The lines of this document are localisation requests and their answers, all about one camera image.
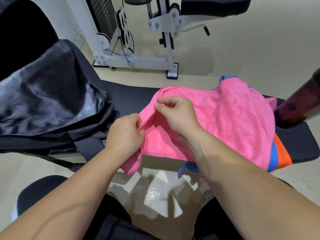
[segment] orange towel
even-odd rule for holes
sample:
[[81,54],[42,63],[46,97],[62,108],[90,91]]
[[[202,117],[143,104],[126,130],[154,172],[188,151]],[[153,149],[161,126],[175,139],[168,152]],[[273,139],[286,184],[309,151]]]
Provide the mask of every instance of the orange towel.
[[285,146],[280,141],[277,134],[274,134],[274,142],[275,142],[275,146],[277,147],[277,152],[278,152],[278,166],[276,169],[284,168],[286,166],[292,165],[291,157],[288,154]]

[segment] forearm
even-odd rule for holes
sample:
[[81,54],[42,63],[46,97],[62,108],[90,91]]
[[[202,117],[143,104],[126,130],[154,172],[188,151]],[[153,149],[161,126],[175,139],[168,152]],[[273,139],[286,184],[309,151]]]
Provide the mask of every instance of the forearm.
[[197,165],[244,239],[315,239],[320,210],[204,130],[187,136]]
[[0,233],[0,240],[82,239],[117,171],[103,150]]

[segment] weight machine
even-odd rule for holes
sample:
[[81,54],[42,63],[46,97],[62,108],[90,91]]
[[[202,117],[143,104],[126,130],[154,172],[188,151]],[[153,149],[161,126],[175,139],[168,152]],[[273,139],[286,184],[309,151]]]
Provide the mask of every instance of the weight machine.
[[[204,24],[185,29],[189,24],[220,19],[246,12],[251,0],[182,0],[170,5],[169,0],[156,0],[158,11],[152,13],[152,0],[122,0],[122,7],[115,8],[113,0],[67,0],[94,56],[94,67],[139,68],[166,70],[167,79],[178,78],[179,64],[175,62],[174,39],[184,32]],[[127,25],[124,4],[146,5],[149,30],[161,32],[159,44],[166,49],[165,58],[134,56],[134,39]],[[114,52],[120,38],[122,50]]]

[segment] left hand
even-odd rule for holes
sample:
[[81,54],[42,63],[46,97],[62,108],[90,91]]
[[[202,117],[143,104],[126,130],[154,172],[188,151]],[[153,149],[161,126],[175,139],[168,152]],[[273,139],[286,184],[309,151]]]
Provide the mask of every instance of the left hand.
[[111,126],[105,150],[114,152],[119,167],[141,146],[145,138],[144,129],[139,131],[142,121],[137,113],[117,119]]

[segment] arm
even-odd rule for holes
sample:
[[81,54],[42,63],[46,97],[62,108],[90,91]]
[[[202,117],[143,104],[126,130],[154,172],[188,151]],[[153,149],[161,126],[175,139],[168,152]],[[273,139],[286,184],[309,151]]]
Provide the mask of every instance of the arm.
[[106,148],[0,233],[0,240],[78,240],[85,235],[113,175],[144,140],[138,114],[114,122]]
[[202,175],[244,239],[319,238],[320,207],[205,131],[190,100],[166,97],[158,103],[155,109],[189,145]]

